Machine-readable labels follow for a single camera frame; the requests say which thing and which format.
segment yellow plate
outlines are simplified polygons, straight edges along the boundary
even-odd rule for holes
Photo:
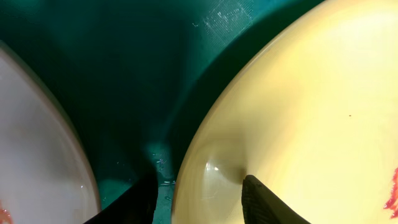
[[[398,223],[398,1],[327,1],[265,46],[197,131],[173,224],[243,223],[253,174],[310,223]]]

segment white plate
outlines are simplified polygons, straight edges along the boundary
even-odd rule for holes
[[[310,223],[398,223],[383,209],[396,167],[398,1],[327,1],[213,105],[178,174],[172,223],[243,223],[245,174]]]
[[[0,42],[0,200],[15,224],[81,224],[100,209],[93,173],[38,82]]]

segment green surface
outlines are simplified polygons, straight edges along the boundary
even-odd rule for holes
[[[3,0],[0,39],[65,108],[108,206],[151,169],[154,223],[218,95],[321,0]]]

